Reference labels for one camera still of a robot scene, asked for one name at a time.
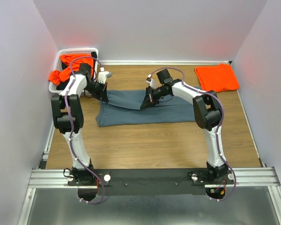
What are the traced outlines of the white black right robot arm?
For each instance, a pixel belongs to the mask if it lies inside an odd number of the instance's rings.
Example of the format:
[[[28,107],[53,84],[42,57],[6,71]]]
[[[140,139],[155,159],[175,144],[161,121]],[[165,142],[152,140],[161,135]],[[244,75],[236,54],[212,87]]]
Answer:
[[[148,87],[140,109],[153,107],[160,99],[170,95],[179,97],[193,106],[195,122],[204,131],[207,142],[207,172],[210,183],[218,183],[228,173],[229,167],[222,146],[222,122],[224,109],[215,91],[204,91],[186,84],[184,79],[173,79],[168,68],[156,71],[161,86],[157,86],[153,74],[146,78]]]

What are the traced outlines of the blue grey t shirt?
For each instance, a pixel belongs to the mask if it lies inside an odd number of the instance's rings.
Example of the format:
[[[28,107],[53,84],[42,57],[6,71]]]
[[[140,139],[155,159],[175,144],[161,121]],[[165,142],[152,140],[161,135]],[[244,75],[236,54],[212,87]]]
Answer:
[[[108,90],[107,97],[109,102],[99,101],[99,127],[195,122],[193,105],[179,97],[166,96],[160,104],[143,110],[145,90]]]

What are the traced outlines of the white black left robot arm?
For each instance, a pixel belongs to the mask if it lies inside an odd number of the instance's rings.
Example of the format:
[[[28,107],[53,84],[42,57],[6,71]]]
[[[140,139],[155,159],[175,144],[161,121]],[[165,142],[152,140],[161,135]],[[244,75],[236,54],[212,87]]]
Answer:
[[[91,186],[99,181],[82,137],[84,116],[80,96],[87,90],[92,97],[107,103],[107,79],[112,74],[101,67],[98,75],[91,78],[91,70],[91,65],[81,63],[78,71],[71,72],[64,90],[51,98],[53,124],[65,138],[72,156],[73,166],[66,176],[72,185]]]

